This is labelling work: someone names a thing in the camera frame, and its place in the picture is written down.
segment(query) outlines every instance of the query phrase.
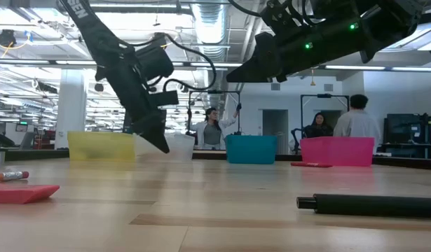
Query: person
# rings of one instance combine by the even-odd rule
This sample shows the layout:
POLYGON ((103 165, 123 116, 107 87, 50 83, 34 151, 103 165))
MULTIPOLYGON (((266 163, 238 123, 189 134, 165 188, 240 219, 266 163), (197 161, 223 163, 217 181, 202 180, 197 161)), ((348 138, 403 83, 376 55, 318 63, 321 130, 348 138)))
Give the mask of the person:
POLYGON ((334 134, 334 129, 327 124, 324 115, 319 112, 313 118, 312 125, 304 129, 307 138, 313 137, 331 137, 334 134))
POLYGON ((343 114, 334 129, 334 137, 373 137, 374 152, 381 138, 377 122, 364 109, 368 97, 356 94, 350 98, 350 111, 343 114))
POLYGON ((201 150, 225 150, 226 128, 237 121, 241 108, 242 104, 238 104, 235 113, 228 120, 218 120, 216 108, 206 110, 205 121, 190 126, 190 130, 197 134, 197 148, 201 150))

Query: white bin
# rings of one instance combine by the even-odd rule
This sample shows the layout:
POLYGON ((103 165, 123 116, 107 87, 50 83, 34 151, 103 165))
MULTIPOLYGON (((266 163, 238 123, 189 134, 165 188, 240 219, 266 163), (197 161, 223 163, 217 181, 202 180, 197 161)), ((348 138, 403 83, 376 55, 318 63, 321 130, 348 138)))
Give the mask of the white bin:
POLYGON ((166 134, 165 139, 167 140, 170 153, 164 154, 158 150, 155 146, 149 143, 147 140, 140 136, 135 137, 135 152, 138 161, 191 161, 193 155, 193 145, 195 138, 184 134, 166 134))

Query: white shirt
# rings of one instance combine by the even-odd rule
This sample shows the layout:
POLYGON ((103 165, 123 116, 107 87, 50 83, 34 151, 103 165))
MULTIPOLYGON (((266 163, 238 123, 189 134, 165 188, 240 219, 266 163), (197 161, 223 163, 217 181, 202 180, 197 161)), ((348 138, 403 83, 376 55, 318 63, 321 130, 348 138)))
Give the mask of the white shirt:
POLYGON ((336 123, 334 137, 373 137, 374 151, 381 140, 377 122, 366 111, 351 110, 343 114, 336 123))
MULTIPOLYGON (((221 128, 220 136, 220 149, 226 150, 226 144, 224 143, 224 138, 226 137, 226 128, 233 125, 237 121, 237 118, 231 116, 228 120, 220 120, 218 124, 221 128)), ((195 125, 190 126, 190 130, 196 132, 198 136, 198 149, 203 149, 204 146, 204 129, 207 126, 207 122, 200 122, 195 125)))

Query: gray shirt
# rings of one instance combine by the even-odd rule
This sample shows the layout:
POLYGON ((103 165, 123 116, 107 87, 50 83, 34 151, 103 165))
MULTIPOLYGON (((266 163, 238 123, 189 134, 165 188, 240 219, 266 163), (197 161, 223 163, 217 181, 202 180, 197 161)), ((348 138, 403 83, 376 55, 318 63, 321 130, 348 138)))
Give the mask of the gray shirt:
POLYGON ((204 143, 210 145, 220 144, 221 131, 215 125, 207 124, 204 129, 204 143))
POLYGON ((374 148, 381 140, 377 122, 366 111, 351 110, 336 123, 334 137, 373 137, 374 148))

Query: black cylinder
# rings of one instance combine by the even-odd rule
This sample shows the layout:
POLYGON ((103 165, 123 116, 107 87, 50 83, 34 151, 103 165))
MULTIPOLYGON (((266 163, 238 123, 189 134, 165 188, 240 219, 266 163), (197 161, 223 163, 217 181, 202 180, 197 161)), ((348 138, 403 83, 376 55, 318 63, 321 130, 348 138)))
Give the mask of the black cylinder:
MULTIPOLYGON (((317 214, 431 218, 431 198, 314 194, 317 214)), ((307 204, 298 208, 307 209, 307 204)))
POLYGON ((316 209, 316 199, 314 197, 298 197, 296 199, 299 209, 316 209))

